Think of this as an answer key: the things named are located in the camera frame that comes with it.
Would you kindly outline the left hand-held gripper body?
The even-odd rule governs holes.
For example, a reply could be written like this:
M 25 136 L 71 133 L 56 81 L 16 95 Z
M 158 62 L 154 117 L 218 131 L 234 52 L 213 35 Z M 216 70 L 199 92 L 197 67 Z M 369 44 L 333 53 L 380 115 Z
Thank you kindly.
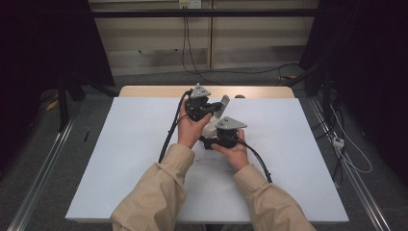
M 185 104 L 185 110 L 193 121 L 199 121 L 207 114 L 208 111 L 213 110 L 208 103 L 209 95 L 211 93 L 197 83 L 189 94 L 189 98 Z

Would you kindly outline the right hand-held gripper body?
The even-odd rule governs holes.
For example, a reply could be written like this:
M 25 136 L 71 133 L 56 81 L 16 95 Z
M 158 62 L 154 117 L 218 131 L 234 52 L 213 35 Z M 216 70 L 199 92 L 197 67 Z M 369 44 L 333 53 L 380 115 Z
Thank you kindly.
M 216 136 L 210 138 L 209 146 L 216 143 L 226 148 L 232 148 L 238 142 L 238 130 L 246 128 L 247 125 L 232 117 L 225 116 L 216 125 Z

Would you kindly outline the white plastic jar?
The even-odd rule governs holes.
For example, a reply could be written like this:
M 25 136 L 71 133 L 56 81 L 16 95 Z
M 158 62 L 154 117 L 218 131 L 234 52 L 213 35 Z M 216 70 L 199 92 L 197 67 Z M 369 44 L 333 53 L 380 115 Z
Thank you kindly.
M 204 127 L 201 136 L 204 136 L 205 138 L 214 138 L 215 139 L 214 143 L 218 142 L 216 125 L 219 122 L 220 122 L 220 119 L 215 118 L 213 116 L 210 122 Z

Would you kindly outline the person's left hand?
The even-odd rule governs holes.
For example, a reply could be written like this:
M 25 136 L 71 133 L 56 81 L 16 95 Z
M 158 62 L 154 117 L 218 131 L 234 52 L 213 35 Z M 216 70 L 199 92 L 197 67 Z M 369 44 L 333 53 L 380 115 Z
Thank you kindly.
M 195 143 L 201 137 L 204 127 L 210 122 L 211 114 L 206 114 L 201 120 L 193 121 L 185 110 L 187 100 L 184 99 L 177 119 L 178 139 L 177 142 L 189 149 L 192 149 Z

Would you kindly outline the person's right hand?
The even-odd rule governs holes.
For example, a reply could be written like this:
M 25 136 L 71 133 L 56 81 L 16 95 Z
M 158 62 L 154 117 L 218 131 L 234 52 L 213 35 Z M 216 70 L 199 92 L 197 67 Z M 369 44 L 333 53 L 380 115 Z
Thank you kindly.
M 236 172 L 249 165 L 247 148 L 241 143 L 238 143 L 233 148 L 226 148 L 219 144 L 213 143 L 212 148 L 215 151 L 223 154 L 227 158 L 230 166 Z

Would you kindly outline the wooden table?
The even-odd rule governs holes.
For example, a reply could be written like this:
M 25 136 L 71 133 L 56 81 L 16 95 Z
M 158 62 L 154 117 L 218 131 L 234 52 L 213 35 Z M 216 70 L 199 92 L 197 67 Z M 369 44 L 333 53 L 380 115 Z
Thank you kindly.
M 120 97 L 175 97 L 179 98 L 191 86 L 125 86 Z M 230 98 L 243 95 L 245 98 L 294 98 L 288 87 L 245 87 L 245 86 L 208 86 L 211 97 L 220 98 L 227 94 Z

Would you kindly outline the white board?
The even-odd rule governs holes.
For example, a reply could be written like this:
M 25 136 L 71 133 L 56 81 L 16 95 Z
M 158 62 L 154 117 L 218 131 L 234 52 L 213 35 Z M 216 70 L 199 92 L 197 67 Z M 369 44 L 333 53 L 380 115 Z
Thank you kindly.
M 66 218 L 105 222 L 120 200 L 158 161 L 175 116 L 175 98 L 118 97 L 106 118 Z M 225 115 L 247 125 L 245 140 L 258 153 L 250 161 L 267 168 L 272 182 L 289 193 L 315 223 L 346 222 L 348 216 L 295 98 L 233 99 Z M 194 147 L 180 223 L 247 223 L 245 199 L 225 157 Z

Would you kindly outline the black horizontal bar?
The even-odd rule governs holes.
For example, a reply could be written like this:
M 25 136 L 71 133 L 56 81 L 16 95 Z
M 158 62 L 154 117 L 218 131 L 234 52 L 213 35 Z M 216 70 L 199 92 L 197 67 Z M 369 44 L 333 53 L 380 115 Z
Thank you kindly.
M 115 17 L 302 17 L 316 16 L 316 9 L 193 9 L 193 10 L 129 10 L 94 11 L 90 13 L 98 18 Z

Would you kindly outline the black metal stand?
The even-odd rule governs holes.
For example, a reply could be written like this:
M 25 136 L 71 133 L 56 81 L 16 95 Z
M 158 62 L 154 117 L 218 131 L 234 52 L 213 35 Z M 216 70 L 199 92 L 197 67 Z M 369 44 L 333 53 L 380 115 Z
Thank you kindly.
M 330 74 L 325 63 L 313 64 L 302 74 L 290 80 L 285 87 L 293 87 L 302 82 L 307 96 L 317 96 L 320 89 L 322 93 L 322 115 L 326 122 L 331 124 L 332 111 L 330 109 Z
M 83 101 L 86 98 L 86 94 L 83 90 L 83 86 L 90 86 L 91 88 L 98 90 L 110 97 L 117 97 L 119 93 L 115 90 L 109 90 L 101 84 L 97 84 L 86 76 L 74 72 L 63 72 L 58 77 L 57 90 L 58 90 L 58 102 L 60 104 L 60 128 L 62 132 L 69 122 L 67 96 L 69 93 L 74 101 Z

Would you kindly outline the dark curtain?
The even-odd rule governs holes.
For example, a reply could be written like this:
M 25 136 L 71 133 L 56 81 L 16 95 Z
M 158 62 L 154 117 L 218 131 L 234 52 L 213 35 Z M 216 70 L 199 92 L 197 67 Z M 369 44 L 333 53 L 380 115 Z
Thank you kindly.
M 40 96 L 62 77 L 115 82 L 89 0 L 0 0 L 0 171 L 16 157 L 38 114 Z
M 319 0 L 300 65 L 325 64 L 382 160 L 408 187 L 408 0 Z

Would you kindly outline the white wall socket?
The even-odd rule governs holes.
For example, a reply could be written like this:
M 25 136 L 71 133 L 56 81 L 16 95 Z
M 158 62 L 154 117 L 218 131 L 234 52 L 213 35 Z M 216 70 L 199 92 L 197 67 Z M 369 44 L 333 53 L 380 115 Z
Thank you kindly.
M 201 9 L 201 0 L 178 0 L 180 9 Z

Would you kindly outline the aluminium floor rail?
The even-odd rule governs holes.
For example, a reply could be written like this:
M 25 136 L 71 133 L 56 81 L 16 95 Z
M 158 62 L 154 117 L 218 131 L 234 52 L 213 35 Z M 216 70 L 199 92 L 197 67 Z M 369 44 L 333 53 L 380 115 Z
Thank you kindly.
M 315 97 L 309 98 L 310 103 L 317 119 L 319 120 L 319 126 L 324 131 L 324 136 L 329 141 L 331 147 L 334 149 L 334 153 L 337 158 L 337 166 L 340 167 L 343 173 L 347 176 L 352 185 L 354 191 L 356 192 L 359 200 L 368 214 L 371 223 L 376 231 L 392 231 L 392 227 L 389 222 L 386 221 L 384 213 L 381 211 L 378 203 L 375 201 L 372 193 L 369 191 L 368 186 L 364 183 L 362 174 L 368 174 L 373 171 L 373 166 L 366 153 L 349 137 L 347 132 L 342 125 L 339 116 L 332 106 L 330 109 L 332 111 L 333 117 L 335 118 L 336 124 L 334 126 L 329 125 L 325 121 L 322 115 L 322 105 L 319 100 Z M 335 148 L 332 144 L 332 139 L 334 137 L 339 137 L 344 140 L 344 148 L 342 150 Z M 362 169 L 353 163 L 352 159 L 345 151 L 346 146 L 350 144 L 352 147 L 356 148 L 360 155 L 369 164 L 369 169 Z
M 17 212 L 14 215 L 7 231 L 25 231 L 28 221 L 38 204 L 38 200 L 45 188 L 55 164 L 59 159 L 74 123 L 75 118 L 73 117 L 68 121 L 63 130 L 58 133 L 44 160 L 44 163 L 41 166 L 41 169 L 39 170 L 39 173 L 37 174 L 37 177 L 35 178 L 34 183 L 17 209 Z

